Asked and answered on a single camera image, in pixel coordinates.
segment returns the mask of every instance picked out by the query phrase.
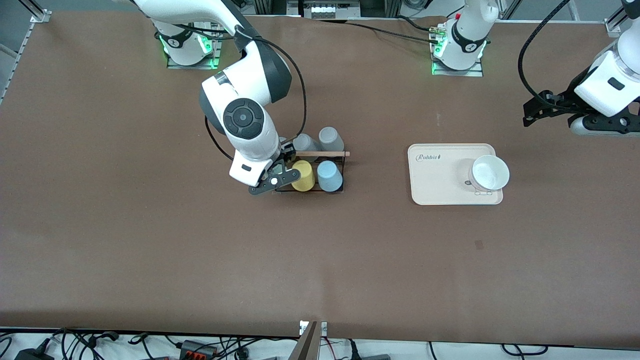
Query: metal bracket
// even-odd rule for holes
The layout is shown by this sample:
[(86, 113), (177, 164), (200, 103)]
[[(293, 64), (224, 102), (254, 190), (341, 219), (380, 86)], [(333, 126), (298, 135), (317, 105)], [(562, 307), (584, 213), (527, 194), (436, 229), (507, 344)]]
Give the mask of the metal bracket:
[(31, 37), (31, 32), (33, 31), (33, 27), (35, 26), (35, 24), (29, 24), (29, 29), (27, 30), (26, 35), (24, 35), (24, 40), (22, 40), (22, 44), (20, 45), (20, 49), (18, 50), (18, 53), (15, 57), (15, 63), (13, 64), (13, 68), (11, 69), (11, 72), (9, 73), (9, 78), (6, 80), (6, 84), (4, 84), (4, 88), (0, 87), (0, 104), (2, 104), (2, 101), (4, 100), (4, 97), (6, 96), (6, 92), (7, 90), (9, 90), (9, 84), (11, 83), (11, 80), (13, 79), (13, 75), (15, 74), (15, 69), (17, 69), (18, 67), (18, 62), (20, 62), (20, 58), (22, 57), (22, 53), (24, 52), (25, 47), (27, 46), (27, 41), (29, 40), (29, 37)]
[[(309, 322), (300, 320), (300, 336), (304, 334), (307, 326), (309, 326)], [(322, 322), (320, 326), (322, 328), (322, 336), (326, 336), (326, 322)]]
[(31, 13), (31, 22), (42, 23), (49, 22), (51, 18), (51, 12), (47, 9), (43, 9), (40, 4), (38, 4), (35, 0), (19, 0), (20, 4), (22, 4), (29, 12)]
[(326, 322), (300, 322), (300, 329), (304, 330), (296, 347), (293, 348), (289, 360), (317, 360), (320, 351), (320, 339), (323, 336), (323, 329), (326, 330)]
[(622, 30), (620, 29), (620, 25), (622, 25), (625, 21), (629, 19), (627, 16), (627, 12), (624, 7), (620, 7), (616, 10), (610, 17), (604, 19), (604, 24), (607, 27), (607, 34), (609, 34), (610, 38), (620, 37), (622, 34)]
[(31, 16), (31, 20), (29, 20), (29, 22), (32, 22), (34, 24), (42, 24), (45, 22), (49, 22), (49, 19), (51, 19), (51, 12), (47, 9), (43, 9), (41, 19), (36, 18), (35, 16)]
[(503, 10), (500, 12), (500, 15), (501, 15), (500, 18), (503, 20), (509, 20), (513, 16), (513, 13), (516, 12), (516, 10), (520, 7), (521, 4), (522, 4), (522, 0), (513, 0), (513, 2), (511, 2), (511, 4), (509, 5), (509, 7), (504, 8), (504, 6), (501, 6)]

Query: black cable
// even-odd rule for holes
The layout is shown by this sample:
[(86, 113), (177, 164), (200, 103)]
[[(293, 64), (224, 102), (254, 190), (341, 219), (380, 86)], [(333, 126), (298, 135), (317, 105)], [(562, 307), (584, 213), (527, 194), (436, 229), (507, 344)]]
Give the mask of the black cable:
[(82, 360), (82, 356), (84, 355), (84, 351), (88, 349), (88, 347), (83, 347), (82, 350), (80, 351), (80, 356), (78, 356), (78, 360)]
[(436, 357), (436, 353), (433, 352), (433, 344), (429, 341), (429, 350), (431, 351), (431, 357), (433, 358), (433, 360), (438, 360), (438, 358)]
[(291, 61), (291, 64), (293, 64), (293, 67), (296, 69), (296, 72), (298, 73), (298, 77), (300, 78), (300, 85), (302, 86), (302, 102), (303, 102), (302, 125), (300, 126), (300, 130), (296, 133), (296, 136), (302, 134), (302, 131), (304, 131), (305, 125), (307, 124), (307, 88), (305, 87), (305, 80), (302, 78), (302, 72), (300, 71), (298, 64), (293, 60), (293, 58), (289, 54), (287, 54), (286, 51), (284, 51), (284, 49), (270, 42), (267, 39), (262, 37), (250, 37), (249, 35), (243, 33), (238, 29), (236, 29), (236, 33), (239, 33), (240, 35), (246, 38), (249, 38), (253, 41), (264, 42), (265, 44), (270, 45), (271, 47), (274, 47), (276, 50), (280, 51), (287, 59), (289, 59), (289, 61)]
[(347, 339), (351, 343), (351, 360), (362, 360), (360, 353), (358, 353), (358, 347), (353, 339)]
[(9, 347), (11, 346), (11, 343), (13, 342), (13, 339), (11, 339), (11, 338), (2, 338), (2, 339), (0, 339), (0, 344), (3, 343), (5, 340), (8, 340), (9, 342), (6, 344), (6, 347), (4, 348), (4, 350), (2, 350), (2, 352), (0, 352), (0, 359), (2, 359), (2, 357), (7, 352), (7, 350), (9, 350)]
[(538, 100), (540, 103), (545, 104), (547, 106), (550, 106), (553, 109), (564, 110), (564, 111), (573, 111), (573, 110), (576, 110), (576, 108), (565, 108), (564, 106), (558, 106), (558, 105), (552, 104), (551, 102), (548, 102), (546, 99), (542, 98), (542, 96), (540, 96), (535, 90), (533, 90), (533, 88), (531, 87), (531, 85), (529, 85), (529, 82), (525, 78), (524, 69), (522, 68), (522, 62), (524, 60), (524, 54), (527, 52), (527, 48), (529, 48), (529, 45), (531, 45), (531, 42), (533, 41), (533, 39), (536, 38), (536, 36), (540, 32), (540, 30), (542, 30), (542, 28), (544, 28), (545, 25), (547, 25), (547, 23), (551, 20), (551, 18), (556, 16), (556, 14), (562, 8), (564, 8), (564, 6), (569, 3), (569, 1), (571, 1), (571, 0), (562, 0), (562, 2), (560, 2), (560, 4), (558, 6), (556, 6), (556, 8), (553, 9), (549, 13), (549, 15), (547, 15), (547, 17), (544, 18), (544, 20), (542, 20), (540, 25), (538, 25), (538, 27), (531, 33), (531, 35), (529, 36), (527, 41), (524, 43), (524, 45), (522, 46), (522, 49), (520, 50), (520, 56), (518, 56), (518, 75), (520, 76), (520, 80), (522, 81), (522, 84), (529, 91), (529, 93), (531, 93), (531, 95), (533, 95), (533, 97), (536, 100)]
[[(231, 337), (229, 337), (229, 339), (227, 340), (227, 343), (225, 344), (224, 349), (222, 350), (223, 352), (226, 352), (228, 349), (230, 349), (231, 347), (229, 346), (229, 343), (231, 342)], [(222, 336), (220, 336), (220, 345), (222, 345)]]
[(520, 360), (525, 360), (524, 358), (524, 354), (522, 353), (522, 350), (520, 350), (520, 347), (518, 345), (513, 344), (513, 346), (516, 348), (516, 350), (518, 350), (517, 354), (511, 353), (507, 351), (507, 348), (504, 347), (504, 344), (500, 345), (503, 349), (504, 352), (506, 352), (507, 354), (511, 355), (511, 356), (518, 356), (520, 358)]
[(222, 152), (222, 155), (226, 156), (229, 160), (233, 161), (233, 157), (229, 154), (227, 154), (226, 151), (224, 151), (224, 149), (222, 149), (222, 147), (220, 147), (220, 144), (218, 144), (218, 141), (216, 140), (215, 137), (213, 137), (213, 134), (211, 133), (211, 129), (209, 128), (209, 119), (207, 119), (207, 117), (204, 117), (204, 124), (207, 127), (207, 132), (209, 133), (209, 136), (211, 137), (211, 140), (213, 140), (213, 143), (216, 144), (216, 147), (218, 148), (218, 150), (220, 150), (220, 152)]
[(378, 28), (374, 28), (373, 26), (369, 26), (369, 25), (355, 24), (355, 23), (353, 23), (353, 22), (345, 22), (345, 25), (360, 26), (361, 28), (365, 28), (365, 29), (369, 29), (369, 30), (373, 30), (373, 31), (379, 31), (379, 32), (381, 32), (381, 33), (385, 33), (385, 34), (389, 34), (389, 35), (394, 35), (394, 36), (396, 36), (396, 37), (401, 37), (401, 38), (407, 38), (407, 39), (411, 39), (411, 40), (418, 40), (418, 41), (428, 42), (428, 43), (430, 43), (430, 44), (437, 44), (437, 43), (438, 43), (436, 40), (431, 40), (431, 39), (427, 39), (427, 38), (413, 37), (413, 36), (410, 36), (410, 35), (405, 35), (405, 34), (400, 34), (400, 33), (394, 33), (393, 31), (383, 30), (383, 29), (378, 29)]
[(145, 348), (145, 352), (147, 353), (147, 356), (149, 356), (149, 360), (156, 360), (153, 356), (151, 356), (151, 353), (149, 352), (149, 348), (147, 347), (147, 342), (145, 341), (145, 338), (142, 338), (142, 347)]
[[(100, 355), (95, 349), (94, 346), (91, 346), (85, 339), (84, 339), (84, 335), (80, 335), (77, 332), (73, 331), (73, 330), (69, 330), (69, 329), (61, 329), (62, 331), (62, 342), (61, 342), (61, 346), (62, 348), (65, 347), (65, 338), (67, 336), (67, 333), (72, 334), (73, 336), (76, 337), (76, 339), (82, 343), (82, 345), (84, 345), (84, 348), (82, 349), (82, 351), (80, 351), (80, 359), (82, 359), (82, 355), (84, 354), (84, 351), (88, 348), (89, 350), (91, 350), (91, 353), (93, 354), (93, 358), (94, 359), (100, 359), (100, 360), (104, 360), (104, 358), (102, 357), (102, 355)], [(66, 352), (62, 352), (62, 356), (65, 360), (68, 360), (67, 357), (67, 353)]]
[(448, 19), (451, 15), (453, 15), (453, 14), (457, 13), (458, 11), (462, 10), (462, 8), (464, 8), (464, 7), (465, 7), (465, 6), (463, 5), (463, 6), (459, 7), (459, 8), (457, 8), (457, 9), (453, 10), (451, 13), (449, 13), (449, 15), (447, 15), (447, 16), (446, 16), (446, 17), (447, 17), (447, 19)]
[(174, 26), (177, 26), (180, 29), (191, 30), (191, 31), (204, 31), (206, 33), (216, 33), (216, 34), (226, 34), (227, 33), (226, 30), (214, 30), (214, 29), (196, 28), (195, 26), (184, 25), (184, 24), (174, 24)]
[(74, 341), (75, 341), (75, 344), (74, 344), (74, 342), (72, 342), (71, 345), (69, 345), (69, 347), (73, 346), (73, 348), (71, 349), (71, 354), (70, 354), (69, 359), (73, 359), (74, 358), (74, 352), (76, 352), (76, 349), (78, 348), (78, 345), (80, 345), (80, 341), (78, 339), (75, 339)]
[(500, 344), (500, 348), (502, 348), (502, 351), (504, 351), (508, 355), (515, 356), (515, 357), (520, 357), (520, 360), (525, 360), (525, 356), (540, 356), (542, 354), (545, 354), (549, 350), (549, 346), (548, 345), (542, 345), (542, 346), (544, 346), (544, 349), (542, 349), (542, 350), (540, 350), (538, 352), (522, 352), (522, 350), (520, 350), (520, 347), (518, 345), (516, 345), (516, 344), (508, 344), (508, 345), (511, 345), (511, 346), (515, 347), (516, 350), (518, 350), (517, 353), (514, 353), (514, 352), (510, 352), (509, 350), (507, 350), (506, 345), (507, 344)]
[[(176, 25), (176, 26), (178, 28), (182, 28), (182, 29), (185, 29), (185, 30), (192, 31), (192, 32), (200, 35), (201, 37), (208, 38), (209, 40), (233, 40), (234, 39), (232, 37), (215, 37), (213, 35), (207, 35), (207, 34), (203, 33), (202, 31), (197, 30), (199, 28), (191, 28), (191, 26), (186, 26), (186, 25)], [(223, 31), (223, 30), (210, 30), (210, 29), (205, 29), (205, 30), (212, 31), (212, 32), (215, 32), (215, 33), (220, 33), (220, 34), (227, 33), (226, 31)]]
[(410, 18), (408, 18), (408, 17), (406, 17), (404, 15), (398, 15), (398, 16), (396, 16), (396, 18), (405, 20), (406, 22), (409, 23), (409, 25), (413, 26), (414, 28), (416, 28), (418, 30), (423, 30), (423, 31), (429, 32), (429, 28), (425, 28), (423, 26), (420, 26), (420, 25), (416, 24), (415, 22), (413, 22), (413, 20), (411, 20)]
[(180, 348), (180, 343), (176, 343), (176, 342), (174, 342), (173, 340), (171, 340), (171, 339), (169, 338), (169, 336), (164, 335), (164, 338), (165, 338), (167, 341), (169, 341), (171, 344), (173, 344), (173, 346), (174, 346), (174, 347)]

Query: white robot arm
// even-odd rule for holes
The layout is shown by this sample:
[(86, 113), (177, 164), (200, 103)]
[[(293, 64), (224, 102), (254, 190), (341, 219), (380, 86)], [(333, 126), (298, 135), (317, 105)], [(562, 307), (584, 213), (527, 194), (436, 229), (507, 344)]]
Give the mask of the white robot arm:
[(465, 0), (459, 19), (438, 26), (446, 29), (446, 41), (434, 57), (454, 70), (471, 68), (482, 54), (499, 13), (496, 0)]
[(541, 92), (524, 104), (524, 126), (536, 120), (573, 114), (578, 135), (640, 136), (640, 117), (629, 106), (640, 102), (640, 0), (622, 0), (631, 27), (606, 47), (593, 64), (558, 95)]
[(215, 21), (224, 26), (243, 57), (202, 83), (200, 106), (209, 122), (236, 148), (229, 174), (247, 184), (254, 195), (297, 180), (300, 174), (285, 167), (295, 151), (292, 146), (281, 147), (273, 121), (264, 109), (287, 95), (291, 73), (270, 46), (253, 40), (260, 35), (235, 5), (229, 0), (132, 0), (132, 3), (158, 29), (176, 31), (171, 24), (201, 21)]

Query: cup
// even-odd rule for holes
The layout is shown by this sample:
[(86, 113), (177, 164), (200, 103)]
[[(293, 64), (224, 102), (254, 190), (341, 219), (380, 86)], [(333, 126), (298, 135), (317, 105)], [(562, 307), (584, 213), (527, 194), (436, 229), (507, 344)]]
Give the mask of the cup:
[(509, 167), (497, 156), (480, 156), (469, 169), (469, 182), (484, 192), (500, 190), (509, 182)]
[(326, 192), (334, 192), (342, 186), (342, 174), (333, 161), (325, 160), (318, 165), (318, 185)]
[[(320, 151), (320, 144), (311, 138), (307, 134), (300, 134), (297, 138), (293, 139), (293, 148), (296, 151)], [(313, 162), (318, 159), (317, 156), (305, 156), (301, 157), (303, 160)]]
[(324, 151), (344, 151), (344, 142), (338, 131), (331, 126), (324, 127), (318, 134), (320, 146)]
[(311, 190), (316, 184), (316, 177), (311, 164), (305, 160), (298, 160), (293, 164), (292, 168), (300, 172), (300, 178), (291, 183), (291, 186), (299, 192)]

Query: power adapter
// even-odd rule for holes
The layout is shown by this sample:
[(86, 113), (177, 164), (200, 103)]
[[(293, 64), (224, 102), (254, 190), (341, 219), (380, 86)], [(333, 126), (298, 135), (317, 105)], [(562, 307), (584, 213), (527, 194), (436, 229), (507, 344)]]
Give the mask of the power adapter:
[(185, 340), (180, 347), (181, 359), (192, 360), (213, 360), (216, 355), (216, 348), (210, 345), (197, 343), (191, 340)]
[(53, 356), (49, 356), (45, 353), (41, 353), (34, 348), (26, 348), (20, 350), (18, 355), (15, 356), (15, 360), (54, 360)]

